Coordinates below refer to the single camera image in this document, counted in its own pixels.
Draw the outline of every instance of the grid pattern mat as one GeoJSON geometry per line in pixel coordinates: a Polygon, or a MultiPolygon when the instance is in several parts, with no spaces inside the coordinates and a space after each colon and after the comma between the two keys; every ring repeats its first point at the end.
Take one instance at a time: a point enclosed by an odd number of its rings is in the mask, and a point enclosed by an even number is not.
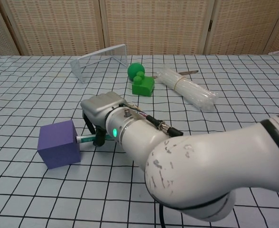
{"type": "MultiPolygon", "coordinates": [[[[156,83],[153,97],[131,93],[127,69],[106,60],[84,69],[85,84],[71,73],[74,57],[0,57],[0,228],[160,227],[158,204],[143,172],[114,141],[101,148],[82,143],[82,161],[47,170],[38,155],[40,126],[72,119],[89,134],[80,101],[113,90],[184,134],[228,131],[279,114],[279,56],[128,56],[146,75],[163,67],[198,69],[191,79],[219,94],[212,112],[201,112],[156,83]]],[[[173,227],[279,228],[279,194],[237,190],[231,214],[203,222],[164,209],[173,227]]]]}

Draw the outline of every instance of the black cable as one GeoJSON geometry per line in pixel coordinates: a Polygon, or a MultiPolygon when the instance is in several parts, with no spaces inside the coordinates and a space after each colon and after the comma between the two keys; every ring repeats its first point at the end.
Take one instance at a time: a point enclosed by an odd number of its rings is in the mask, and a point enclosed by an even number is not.
{"type": "Polygon", "coordinates": [[[163,206],[163,204],[159,204],[158,213],[159,213],[160,226],[162,228],[166,228],[165,221],[164,221],[164,206],[163,206]]]}

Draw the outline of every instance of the green toy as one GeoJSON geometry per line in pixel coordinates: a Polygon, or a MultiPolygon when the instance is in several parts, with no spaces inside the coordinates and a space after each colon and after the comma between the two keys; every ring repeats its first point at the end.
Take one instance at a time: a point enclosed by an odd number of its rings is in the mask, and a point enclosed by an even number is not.
{"type": "Polygon", "coordinates": [[[140,63],[128,67],[128,77],[132,83],[132,94],[151,96],[154,89],[154,78],[145,76],[145,68],[140,63]]]}

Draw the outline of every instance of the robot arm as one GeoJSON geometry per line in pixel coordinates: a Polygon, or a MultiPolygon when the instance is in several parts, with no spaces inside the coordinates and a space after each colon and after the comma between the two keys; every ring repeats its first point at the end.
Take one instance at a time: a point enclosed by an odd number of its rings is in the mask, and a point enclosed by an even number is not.
{"type": "Polygon", "coordinates": [[[81,106],[141,167],[159,203],[217,221],[232,210],[237,188],[279,192],[279,116],[235,131],[170,138],[168,126],[157,129],[122,101],[109,92],[81,106]]]}

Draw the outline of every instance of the table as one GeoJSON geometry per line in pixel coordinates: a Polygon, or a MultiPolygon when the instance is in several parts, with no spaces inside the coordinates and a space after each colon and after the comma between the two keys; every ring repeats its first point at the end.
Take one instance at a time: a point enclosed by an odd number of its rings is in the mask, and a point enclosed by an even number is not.
{"type": "MultiPolygon", "coordinates": [[[[191,79],[219,95],[210,112],[161,83],[153,97],[132,95],[127,69],[115,60],[86,67],[82,84],[71,73],[73,58],[0,57],[0,228],[160,227],[143,172],[114,141],[82,143],[80,163],[46,169],[36,151],[40,126],[72,119],[78,134],[89,134],[83,99],[113,90],[184,134],[238,129],[279,114],[279,56],[128,56],[148,76],[164,63],[178,72],[198,69],[191,79]]],[[[167,227],[279,228],[279,194],[236,192],[227,218],[208,223],[165,208],[167,227]]]]}

